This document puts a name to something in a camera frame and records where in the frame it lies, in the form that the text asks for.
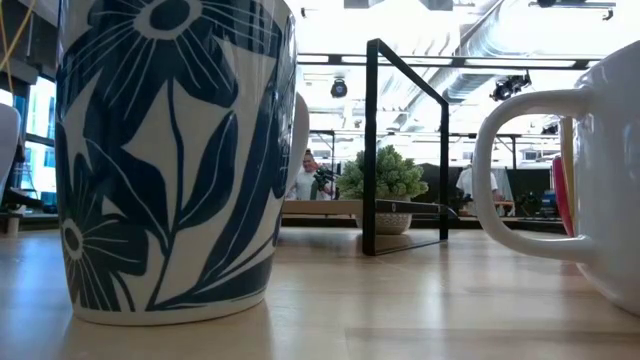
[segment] mug handle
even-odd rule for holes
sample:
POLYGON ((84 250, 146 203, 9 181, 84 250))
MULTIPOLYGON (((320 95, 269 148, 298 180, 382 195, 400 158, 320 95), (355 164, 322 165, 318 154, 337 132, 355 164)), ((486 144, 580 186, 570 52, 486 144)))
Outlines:
POLYGON ((296 112, 293 118, 293 134, 289 155, 287 191, 291 189, 302 166, 304 153, 309 145, 309 108, 299 93, 296 93, 296 112))
POLYGON ((522 236, 507 228, 495 211, 491 195, 491 153, 498 130, 509 120, 527 114, 557 114, 577 118, 587 109, 588 88, 541 91, 513 97, 498 106, 480 127, 473 157, 473 195, 478 220, 496 241, 517 252, 559 260, 589 263, 595 243, 587 236, 542 240, 522 236))

